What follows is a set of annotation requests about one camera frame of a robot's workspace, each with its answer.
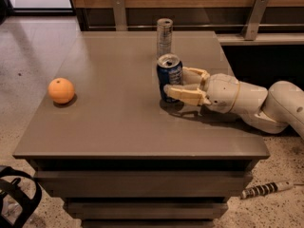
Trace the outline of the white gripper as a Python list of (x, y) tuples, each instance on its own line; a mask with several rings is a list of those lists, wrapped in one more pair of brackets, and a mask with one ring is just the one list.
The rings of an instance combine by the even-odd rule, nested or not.
[(189, 105), (206, 105), (212, 111), (228, 113), (236, 101), (239, 80), (226, 74), (210, 74), (201, 68), (187, 67), (182, 69), (185, 85), (165, 85), (166, 95)]

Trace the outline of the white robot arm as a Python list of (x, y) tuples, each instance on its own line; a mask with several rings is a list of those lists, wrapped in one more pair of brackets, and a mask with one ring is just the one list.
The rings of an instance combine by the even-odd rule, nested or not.
[(291, 126), (304, 139), (304, 91), (290, 82), (278, 81), (265, 88), (194, 67), (184, 68), (182, 79), (182, 85), (166, 85), (164, 92), (189, 105), (236, 114), (266, 133), (277, 134)]

